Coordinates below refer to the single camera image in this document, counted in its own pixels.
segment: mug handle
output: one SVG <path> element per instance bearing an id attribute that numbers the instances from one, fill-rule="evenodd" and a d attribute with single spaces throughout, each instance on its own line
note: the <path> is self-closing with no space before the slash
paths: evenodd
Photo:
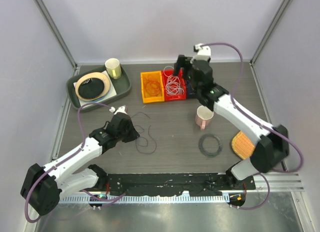
<path id="1" fill-rule="evenodd" d="M 117 77 L 116 70 L 112 69 L 112 75 L 114 79 Z"/>
<path id="2" fill-rule="evenodd" d="M 206 127 L 206 121 L 203 120 L 202 123 L 201 123 L 201 129 L 204 130 Z"/>

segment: white cable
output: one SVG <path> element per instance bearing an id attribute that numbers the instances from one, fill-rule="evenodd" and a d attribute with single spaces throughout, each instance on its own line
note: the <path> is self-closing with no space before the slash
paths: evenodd
<path id="1" fill-rule="evenodd" d="M 170 75 L 170 76 L 166 75 L 166 68 L 167 67 L 174 69 L 172 66 L 166 66 L 163 69 L 163 74 L 167 77 L 167 81 L 166 81 L 166 85 L 165 85 L 166 94 L 168 96 L 183 95 L 185 91 L 181 87 L 179 77 L 173 76 L 173 75 Z"/>

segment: gray floor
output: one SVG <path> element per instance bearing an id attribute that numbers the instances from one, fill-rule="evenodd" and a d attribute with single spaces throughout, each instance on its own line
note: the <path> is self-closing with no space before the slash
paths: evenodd
<path id="1" fill-rule="evenodd" d="M 265 193 L 252 193 L 245 205 L 256 206 Z M 291 193 L 271 193 L 260 209 L 238 211 L 227 204 L 114 205 L 90 210 L 85 204 L 58 205 L 41 219 L 37 232 L 302 232 Z"/>
<path id="2" fill-rule="evenodd" d="M 195 100 L 171 101 L 161 103 L 143 104 L 141 98 L 140 72 L 162 70 L 164 64 L 124 65 L 132 81 L 130 94 L 112 103 L 112 106 L 126 105 L 129 115 L 141 111 L 151 119 L 141 114 L 132 120 L 145 129 L 141 135 L 148 137 L 148 127 L 151 125 L 150 134 L 156 139 L 156 152 L 152 155 L 140 154 L 136 151 L 135 143 L 118 143 L 117 146 L 107 151 L 102 156 L 90 161 L 97 164 L 108 173 L 169 173 L 169 172 L 224 172 L 239 161 L 231 151 L 230 141 L 239 131 L 229 121 L 219 115 L 213 117 L 211 124 L 201 131 L 195 124 L 195 114 L 199 102 Z M 216 83 L 231 91 L 240 72 L 239 63 L 213 63 L 213 76 Z M 95 66 L 82 66 L 80 72 L 94 69 Z M 255 115 L 266 119 L 258 90 L 250 69 L 249 63 L 245 64 L 244 77 L 236 92 L 236 99 Z M 82 123 L 86 134 L 93 129 L 101 127 L 112 115 L 105 108 L 82 113 Z M 198 140 L 201 135 L 214 133 L 223 143 L 221 154 L 215 158 L 203 156 L 198 149 Z M 59 156 L 73 149 L 82 141 L 77 121 L 77 111 L 70 110 Z M 206 142 L 214 150 L 215 142 Z M 153 151 L 155 143 L 149 138 L 149 146 L 145 152 Z"/>

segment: wooden table surface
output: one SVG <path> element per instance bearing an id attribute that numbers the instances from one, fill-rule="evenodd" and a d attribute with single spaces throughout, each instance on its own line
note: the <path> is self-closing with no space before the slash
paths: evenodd
<path id="1" fill-rule="evenodd" d="M 239 63 L 212 63 L 215 82 L 231 91 L 240 72 Z M 82 66 L 80 73 L 99 66 Z M 148 147 L 140 148 L 144 152 L 156 151 L 151 155 L 141 154 L 136 150 L 135 142 L 119 142 L 115 148 L 108 150 L 102 156 L 91 160 L 81 167 L 85 169 L 90 164 L 97 164 L 107 173 L 196 173 L 225 172 L 239 161 L 239 157 L 231 150 L 230 143 L 239 131 L 233 124 L 219 115 L 214 115 L 211 124 L 201 131 L 195 124 L 196 110 L 200 106 L 196 99 L 143 104 L 141 98 L 140 72 L 162 70 L 165 64 L 123 65 L 132 81 L 130 94 L 114 103 L 112 106 L 126 105 L 128 114 L 144 112 L 133 117 L 134 125 L 144 128 L 141 136 L 148 139 Z M 235 95 L 236 100 L 255 115 L 266 120 L 266 115 L 258 94 L 258 90 L 250 69 L 245 63 L 244 77 Z M 99 108 L 81 114 L 86 135 L 92 130 L 104 125 L 112 114 L 106 108 Z M 148 127 L 155 142 L 148 137 Z M 223 144 L 222 152 L 207 158 L 198 149 L 199 138 L 207 133 L 217 135 Z M 82 141 L 77 121 L 77 111 L 70 109 L 59 156 L 64 155 Z M 215 151 L 217 142 L 208 138 L 204 146 L 209 151 Z"/>

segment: woven pad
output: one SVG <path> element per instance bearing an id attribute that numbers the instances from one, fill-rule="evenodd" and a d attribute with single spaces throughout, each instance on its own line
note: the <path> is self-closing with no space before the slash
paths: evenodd
<path id="1" fill-rule="evenodd" d="M 242 131 L 236 134 L 236 136 L 232 139 L 231 147 L 233 151 L 243 160 L 250 157 L 255 150 L 255 146 Z"/>

